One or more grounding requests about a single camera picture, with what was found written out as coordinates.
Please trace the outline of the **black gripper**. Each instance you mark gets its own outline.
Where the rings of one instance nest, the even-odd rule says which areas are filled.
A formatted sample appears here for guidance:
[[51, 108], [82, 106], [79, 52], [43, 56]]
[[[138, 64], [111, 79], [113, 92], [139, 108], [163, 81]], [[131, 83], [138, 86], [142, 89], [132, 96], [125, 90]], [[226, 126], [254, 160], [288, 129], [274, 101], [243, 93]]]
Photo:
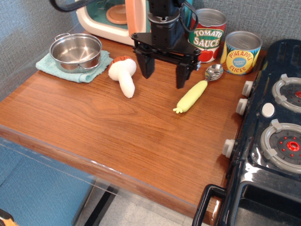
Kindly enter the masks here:
[[170, 16], [148, 14], [151, 31], [133, 33], [134, 52], [142, 75], [148, 79], [155, 70], [155, 60], [176, 65], [176, 87], [184, 87], [193, 70], [200, 68], [200, 50], [185, 38], [189, 29], [185, 25], [185, 13]]

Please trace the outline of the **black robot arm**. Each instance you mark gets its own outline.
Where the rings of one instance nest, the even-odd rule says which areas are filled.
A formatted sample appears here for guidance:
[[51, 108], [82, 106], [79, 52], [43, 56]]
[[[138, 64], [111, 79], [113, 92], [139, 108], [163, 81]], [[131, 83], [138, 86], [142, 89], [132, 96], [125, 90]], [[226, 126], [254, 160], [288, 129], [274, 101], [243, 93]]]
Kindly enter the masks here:
[[155, 60], [176, 65], [176, 86], [181, 89], [194, 70], [198, 70], [200, 49], [185, 35], [195, 31], [198, 15], [186, 0], [150, 0], [150, 32], [134, 33], [134, 52], [144, 78], [155, 70]]

